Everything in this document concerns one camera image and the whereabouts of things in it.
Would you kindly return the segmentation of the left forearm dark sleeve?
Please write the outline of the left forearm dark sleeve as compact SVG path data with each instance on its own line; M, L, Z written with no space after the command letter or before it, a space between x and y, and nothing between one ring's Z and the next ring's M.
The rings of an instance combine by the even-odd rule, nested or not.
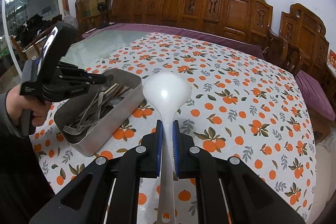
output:
M20 120L16 126L7 114L7 93L1 94L1 223L29 223L55 194Z

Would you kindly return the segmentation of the person's left hand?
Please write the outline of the person's left hand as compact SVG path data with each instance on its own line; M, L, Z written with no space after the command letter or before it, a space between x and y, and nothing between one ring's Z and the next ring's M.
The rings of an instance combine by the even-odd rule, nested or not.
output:
M27 109L33 112L31 124L34 127L43 125L52 103L49 101L41 103L32 96L21 96L20 89L21 86L17 85L10 89L6 95L6 111L10 120L17 126L23 110Z

